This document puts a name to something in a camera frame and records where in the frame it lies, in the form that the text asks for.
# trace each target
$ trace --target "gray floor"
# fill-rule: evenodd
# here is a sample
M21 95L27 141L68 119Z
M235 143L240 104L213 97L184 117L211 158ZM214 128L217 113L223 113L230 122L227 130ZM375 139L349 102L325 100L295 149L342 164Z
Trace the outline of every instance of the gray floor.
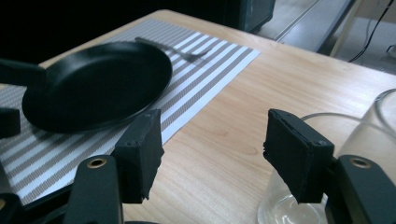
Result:
M264 24L257 35L277 41L317 1L276 0L274 17ZM378 18L379 16L370 20L356 17L345 41L334 57L349 61L357 55L363 49L365 41L373 31ZM390 45L396 45L396 23L381 21L375 30L368 49L353 63L396 75L396 58L387 53Z

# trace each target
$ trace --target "placemat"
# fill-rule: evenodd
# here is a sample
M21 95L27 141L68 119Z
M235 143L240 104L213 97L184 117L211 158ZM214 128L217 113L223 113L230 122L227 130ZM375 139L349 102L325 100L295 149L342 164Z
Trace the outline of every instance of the placemat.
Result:
M164 49L173 65L173 77L152 107L162 111L163 144L260 54L255 49L154 19L104 43L134 41L137 36L186 52L211 49L194 62ZM18 86L0 90L0 106L21 111L24 91ZM125 129L124 125L97 133L47 133L33 127L21 111L21 134L0 140L0 159L14 192L27 204L73 183L79 163L94 155L111 153Z

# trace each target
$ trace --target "black frying pan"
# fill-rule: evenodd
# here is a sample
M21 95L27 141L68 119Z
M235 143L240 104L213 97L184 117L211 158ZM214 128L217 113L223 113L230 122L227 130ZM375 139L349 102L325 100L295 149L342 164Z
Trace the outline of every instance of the black frying pan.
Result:
M152 105L172 76L159 49L114 42L72 53L44 69L0 60L0 83L27 86L24 116L37 128L81 133L121 124Z

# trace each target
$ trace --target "silver fork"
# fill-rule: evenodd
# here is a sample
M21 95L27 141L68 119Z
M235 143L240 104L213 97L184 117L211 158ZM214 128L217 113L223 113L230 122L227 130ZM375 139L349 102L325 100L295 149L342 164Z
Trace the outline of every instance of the silver fork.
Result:
M141 36L136 37L134 39L134 41L137 42L137 43L148 44L148 45L151 45L151 46L156 47L156 48L170 49L170 50L174 51L175 53L177 53L178 55L180 55L182 58L184 58L187 61L194 61L194 60L196 60L198 58L201 58L202 56L206 55L211 50L211 49L206 49L206 50L204 50L202 52L199 52L199 53L187 53L187 52L183 52L183 51L181 51L179 49L175 49L172 46L168 46L168 45L165 45L165 44L162 44L162 43L158 43L157 41L149 40L149 39L146 39L145 37L141 37Z

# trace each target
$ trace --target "table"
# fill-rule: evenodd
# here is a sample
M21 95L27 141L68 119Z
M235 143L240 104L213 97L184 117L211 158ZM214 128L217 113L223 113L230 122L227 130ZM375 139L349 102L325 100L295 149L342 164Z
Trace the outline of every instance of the table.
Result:
M154 18L257 49L261 54L163 146L149 200L125 204L125 220L256 223L273 168L262 156L267 111L361 117L396 76L342 62L169 10L160 10L43 62Z

